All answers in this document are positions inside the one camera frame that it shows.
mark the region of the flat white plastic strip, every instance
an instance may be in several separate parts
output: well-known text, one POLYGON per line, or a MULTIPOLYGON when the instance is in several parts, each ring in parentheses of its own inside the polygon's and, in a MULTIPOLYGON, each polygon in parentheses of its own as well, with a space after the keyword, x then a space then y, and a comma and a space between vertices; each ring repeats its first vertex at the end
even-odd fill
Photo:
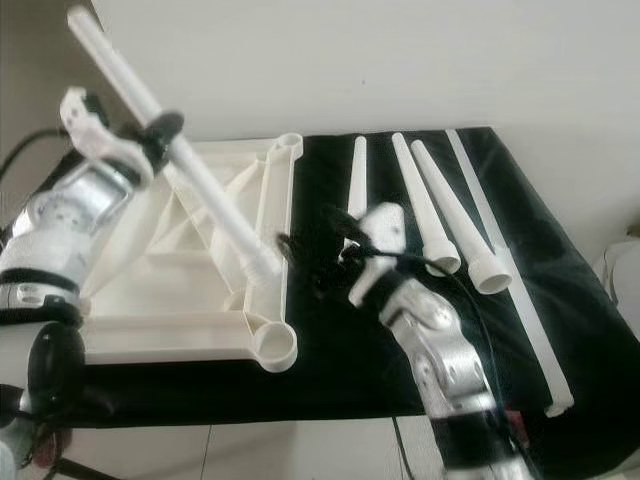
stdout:
POLYGON ((458 132, 447 130, 447 136, 453 147, 464 178, 473 197, 473 201, 478 208, 480 220, 487 232, 489 241, 493 245, 496 256, 503 262, 513 275, 513 281, 509 286, 509 293, 516 307, 516 312, 520 317, 533 351, 536 354, 542 373, 547 381, 549 392, 551 393, 551 405, 547 407, 545 413, 548 417, 561 415, 566 409, 573 406, 574 400, 567 379, 562 372, 560 363, 553 352, 553 347, 549 343, 549 338, 544 331, 538 312, 536 312, 529 292, 522 281, 518 267, 516 266, 511 251, 507 247, 504 236, 500 231, 496 217, 493 215, 489 201, 482 190, 480 181, 471 165, 467 152, 460 141, 458 132))

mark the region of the robotic arm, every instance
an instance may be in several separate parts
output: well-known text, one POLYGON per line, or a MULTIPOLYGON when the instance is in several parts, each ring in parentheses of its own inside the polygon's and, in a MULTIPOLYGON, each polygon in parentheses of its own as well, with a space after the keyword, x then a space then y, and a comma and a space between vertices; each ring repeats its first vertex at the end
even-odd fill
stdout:
MULTIPOLYGON (((347 246, 319 284, 346 285, 349 302, 378 312, 380 322, 406 354, 434 429, 445 478, 533 478, 496 403, 480 357, 462 334, 456 310, 445 298, 395 269, 394 255, 402 256, 405 250, 402 208, 385 203, 359 222, 344 213, 335 217, 334 213, 330 220, 337 233, 347 238, 347 246)), ((295 264, 299 250, 293 240, 281 236, 280 244, 295 264)))
POLYGON ((166 165, 179 114, 161 115, 134 140, 115 136, 97 99, 71 88, 60 115, 84 160, 18 216, 0 255, 0 446, 20 462, 35 429, 81 388, 80 287, 96 244, 166 165))

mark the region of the white cone-shaped peg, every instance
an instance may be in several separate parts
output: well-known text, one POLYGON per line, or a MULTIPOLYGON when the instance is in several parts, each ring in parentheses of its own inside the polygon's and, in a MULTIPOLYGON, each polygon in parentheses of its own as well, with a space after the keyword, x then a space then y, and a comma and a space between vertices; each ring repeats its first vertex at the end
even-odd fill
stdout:
POLYGON ((367 212, 367 139, 362 136, 356 138, 353 149, 347 212, 353 218, 360 218, 367 212))
MULTIPOLYGON (((447 238, 438 218, 438 212, 429 197, 427 187, 420 178, 420 172, 416 168, 407 142, 401 133, 394 133, 391 140, 422 237, 424 245, 422 253, 427 259, 437 263, 447 272, 454 273, 460 268, 460 255, 456 246, 447 238)), ((442 273, 430 266, 427 266, 427 270, 432 275, 442 276, 442 273)))
POLYGON ((487 246, 424 144, 416 140, 411 149, 469 264, 469 278, 476 290, 484 295, 501 292, 511 283, 511 274, 487 246))

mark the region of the white plastic stick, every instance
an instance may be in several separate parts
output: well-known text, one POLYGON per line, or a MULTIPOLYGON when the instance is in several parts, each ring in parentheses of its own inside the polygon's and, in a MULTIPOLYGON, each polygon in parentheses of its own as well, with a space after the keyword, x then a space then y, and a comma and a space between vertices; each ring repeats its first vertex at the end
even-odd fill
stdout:
POLYGON ((356 138, 349 185, 349 205, 347 212, 359 219, 367 212, 367 139, 356 138))
MULTIPOLYGON (((460 268, 460 255, 456 246, 447 238, 429 192, 420 179, 420 172, 413 162, 407 142, 401 133, 394 133, 391 140, 422 237, 422 252, 427 259, 437 263, 447 272, 454 273, 460 268)), ((430 266, 427 266, 427 270, 432 275, 442 276, 442 273, 430 266)))
POLYGON ((511 251, 502 235, 498 221, 491 210, 489 200, 487 200, 487 196, 484 194, 480 180, 471 165, 471 160, 460 140, 460 136, 455 130, 447 130, 447 137, 449 137, 449 141, 453 147, 453 153, 455 153, 458 159, 460 170, 462 170, 464 179, 469 187, 469 192, 471 192, 471 197, 478 208, 480 220, 487 232, 488 240, 493 246, 496 257, 507 267, 513 276, 513 281, 511 285, 509 285, 509 293, 511 294, 513 306, 516 307, 516 313, 520 317, 527 337, 529 337, 531 347, 533 347, 533 351, 542 369, 542 374, 549 387, 552 403, 545 408, 545 413, 548 417, 555 417, 575 403, 573 394, 569 388, 569 383, 553 351, 549 338, 544 331, 540 316, 531 301, 531 296, 518 271, 518 266, 513 260, 511 251))
MULTIPOLYGON (((69 10, 69 28, 93 58, 109 83, 118 92, 142 126, 155 120, 162 108, 127 61, 113 48, 96 21, 83 7, 69 10)), ((260 283, 280 274, 281 262, 258 238, 247 220, 227 198, 224 189, 207 169, 184 135, 171 143, 169 156, 173 164, 191 182, 213 220, 229 237, 241 257, 249 280, 260 283)))
POLYGON ((487 246, 424 144, 416 140, 411 149, 469 264, 476 290, 484 295, 501 292, 511 283, 511 274, 487 246))

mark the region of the white plastic frame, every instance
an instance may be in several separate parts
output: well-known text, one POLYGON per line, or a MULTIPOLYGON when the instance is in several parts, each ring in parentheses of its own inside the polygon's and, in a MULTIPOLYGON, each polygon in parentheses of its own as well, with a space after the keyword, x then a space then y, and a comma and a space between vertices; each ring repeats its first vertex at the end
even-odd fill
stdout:
MULTIPOLYGON (((289 232, 302 137, 195 144, 227 195, 275 249, 289 232)), ((224 230, 168 165, 111 232, 83 288, 89 364, 254 359, 280 372, 297 357, 285 324, 287 269, 255 285, 224 230)))

